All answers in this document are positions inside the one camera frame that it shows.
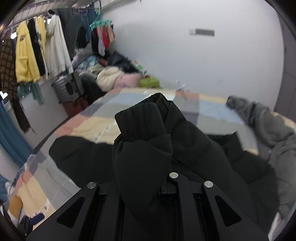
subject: green hanger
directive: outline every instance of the green hanger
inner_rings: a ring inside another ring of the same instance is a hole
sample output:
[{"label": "green hanger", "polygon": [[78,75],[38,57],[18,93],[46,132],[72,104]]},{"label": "green hanger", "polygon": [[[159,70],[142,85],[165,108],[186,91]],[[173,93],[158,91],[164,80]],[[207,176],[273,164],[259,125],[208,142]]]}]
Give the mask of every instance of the green hanger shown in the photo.
[{"label": "green hanger", "polygon": [[98,14],[96,20],[89,26],[91,30],[93,31],[96,27],[102,27],[102,26],[107,26],[112,24],[112,20],[109,19],[103,19],[103,20],[98,20],[99,17],[101,17],[101,12],[100,10],[96,11]]}]

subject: gray suitcase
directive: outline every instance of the gray suitcase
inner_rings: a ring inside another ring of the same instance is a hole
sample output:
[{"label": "gray suitcase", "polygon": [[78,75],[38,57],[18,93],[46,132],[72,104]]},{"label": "gray suitcase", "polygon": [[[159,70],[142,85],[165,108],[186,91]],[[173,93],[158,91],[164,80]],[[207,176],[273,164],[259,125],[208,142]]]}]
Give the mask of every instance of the gray suitcase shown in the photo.
[{"label": "gray suitcase", "polygon": [[84,95],[84,88],[78,72],[60,77],[53,82],[52,87],[61,103],[74,102]]}]

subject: white wall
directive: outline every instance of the white wall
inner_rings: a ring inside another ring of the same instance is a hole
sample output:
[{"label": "white wall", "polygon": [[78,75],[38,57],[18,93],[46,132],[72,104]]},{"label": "white wall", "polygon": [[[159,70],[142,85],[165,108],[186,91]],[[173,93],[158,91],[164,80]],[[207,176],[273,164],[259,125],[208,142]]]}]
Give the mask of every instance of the white wall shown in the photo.
[{"label": "white wall", "polygon": [[[138,60],[164,88],[238,95],[274,107],[283,70],[275,10],[264,0],[142,0],[103,14],[114,23],[113,47]],[[215,30],[215,37],[189,29]]]},{"label": "white wall", "polygon": [[52,82],[52,80],[49,80],[40,86],[45,100],[42,106],[39,106],[38,101],[33,99],[32,94],[27,95],[21,100],[25,115],[37,135],[33,133],[32,130],[24,134],[17,123],[13,110],[8,110],[8,114],[15,126],[32,148],[35,148],[50,132],[68,117],[63,105],[59,104],[54,89],[51,87]]}]

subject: green bag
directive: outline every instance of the green bag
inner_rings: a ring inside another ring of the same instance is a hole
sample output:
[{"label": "green bag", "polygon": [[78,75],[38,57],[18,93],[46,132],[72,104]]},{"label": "green bag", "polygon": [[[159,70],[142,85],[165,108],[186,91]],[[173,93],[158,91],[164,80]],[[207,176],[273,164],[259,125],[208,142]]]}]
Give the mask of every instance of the green bag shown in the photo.
[{"label": "green bag", "polygon": [[139,86],[142,88],[160,88],[159,80],[156,78],[143,78],[139,80]]}]

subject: bed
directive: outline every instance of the bed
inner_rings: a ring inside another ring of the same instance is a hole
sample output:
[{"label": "bed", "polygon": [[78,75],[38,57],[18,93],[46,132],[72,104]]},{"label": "bed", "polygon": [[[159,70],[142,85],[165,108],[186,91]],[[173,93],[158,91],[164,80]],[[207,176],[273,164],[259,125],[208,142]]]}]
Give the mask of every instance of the bed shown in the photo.
[{"label": "bed", "polygon": [[[235,110],[225,105],[225,98],[163,89],[115,89],[58,128],[41,150],[29,157],[10,195],[21,198],[22,213],[33,217],[42,212],[46,220],[79,191],[79,187],[57,168],[49,156],[49,149],[57,138],[70,135],[83,137],[94,143],[113,144],[114,139],[120,134],[114,115],[157,92],[161,92],[168,100],[173,100],[185,118],[204,133],[223,135],[237,131],[243,149],[258,155],[258,142],[253,130]],[[286,125],[296,130],[294,122],[286,118],[284,120]],[[280,226],[283,228],[286,221],[281,220],[279,215],[276,216],[270,239],[279,232]]]}]

